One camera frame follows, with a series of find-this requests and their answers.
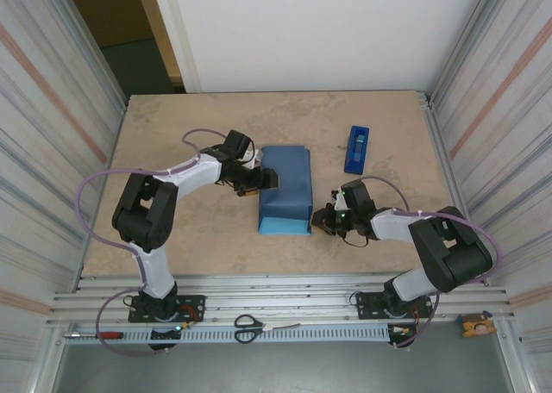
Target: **scissors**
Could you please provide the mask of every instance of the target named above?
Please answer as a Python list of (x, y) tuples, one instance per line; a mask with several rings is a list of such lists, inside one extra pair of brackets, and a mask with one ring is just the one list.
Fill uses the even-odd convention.
[(248, 344), (266, 331), (295, 328), (301, 324), (298, 322), (281, 322), (277, 324), (265, 324), (249, 314), (242, 314), (234, 321), (234, 327), (241, 328), (234, 332), (234, 338), (238, 343)]

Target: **blue cover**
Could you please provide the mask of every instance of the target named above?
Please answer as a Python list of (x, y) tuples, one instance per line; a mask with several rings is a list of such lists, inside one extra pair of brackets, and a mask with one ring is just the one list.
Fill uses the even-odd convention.
[(262, 152), (261, 166), (278, 173), (279, 188), (260, 191), (259, 232), (311, 234), (311, 152), (304, 146), (266, 146)]
[(370, 129), (362, 126), (353, 126), (348, 137), (347, 154), (345, 155), (346, 173), (361, 175), (364, 172), (364, 160), (368, 149)]

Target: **blue cloth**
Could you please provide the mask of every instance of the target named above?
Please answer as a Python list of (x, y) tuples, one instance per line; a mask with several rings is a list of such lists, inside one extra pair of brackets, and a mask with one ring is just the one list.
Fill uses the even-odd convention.
[(262, 152), (260, 164), (278, 173), (279, 188), (260, 191), (259, 232), (310, 235), (311, 152), (304, 146), (266, 146)]

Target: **black scissors handle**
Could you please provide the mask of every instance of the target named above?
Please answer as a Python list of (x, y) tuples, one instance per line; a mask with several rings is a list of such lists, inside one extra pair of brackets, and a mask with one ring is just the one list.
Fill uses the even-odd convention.
[(263, 326), (264, 324), (257, 321), (252, 315), (242, 314), (234, 321), (234, 327), (242, 328), (234, 332), (234, 338), (238, 343), (248, 344), (262, 334)]

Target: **small orange object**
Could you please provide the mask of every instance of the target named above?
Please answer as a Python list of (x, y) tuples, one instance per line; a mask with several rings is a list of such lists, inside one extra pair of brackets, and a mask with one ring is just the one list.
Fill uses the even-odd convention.
[(462, 337), (475, 337), (476, 335), (496, 333), (497, 329), (493, 326), (489, 317), (492, 317), (492, 314), (486, 311), (480, 314), (459, 315), (458, 321), (461, 319), (462, 326), (464, 327)]

